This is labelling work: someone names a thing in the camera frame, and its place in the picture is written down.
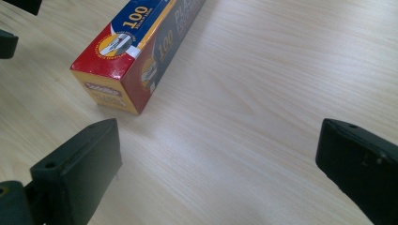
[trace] product logo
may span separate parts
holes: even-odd
[[[181,3],[176,8],[176,30],[178,34],[181,35],[183,31],[188,28],[188,24],[193,19],[194,14],[191,14],[194,10],[196,10],[200,5],[201,1],[199,0],[184,0],[184,3]]]
[[[101,85],[94,84],[94,83],[91,83],[91,82],[87,82],[85,84],[85,86],[88,89],[96,90],[96,91],[103,92],[103,93],[106,93],[106,94],[109,94],[109,95],[119,96],[119,97],[122,96],[122,94],[119,91],[116,91],[116,90],[114,90],[111,87],[101,86]]]
[[[143,64],[141,69],[141,85],[144,89],[150,89],[151,92],[155,89],[155,80],[158,75],[158,64],[156,61],[149,57]]]
[[[102,39],[96,47],[96,54],[103,59],[116,59],[126,54],[135,38],[129,33],[118,32]]]

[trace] clamp jaw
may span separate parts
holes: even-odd
[[[41,0],[3,0],[34,15],[38,15]],[[0,59],[9,59],[14,56],[18,37],[0,29]]]
[[[116,120],[88,126],[33,166],[26,187],[0,183],[0,224],[87,224],[121,164]]]
[[[325,119],[316,164],[376,225],[398,224],[398,146]]]

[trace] light wood surface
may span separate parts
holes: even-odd
[[[398,2],[207,0],[140,116],[69,66],[127,0],[0,2],[0,180],[117,118],[123,167],[89,224],[371,224],[315,165],[334,118],[398,143]]]

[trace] red box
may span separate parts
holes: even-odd
[[[204,3],[128,2],[71,72],[98,104],[140,114]]]

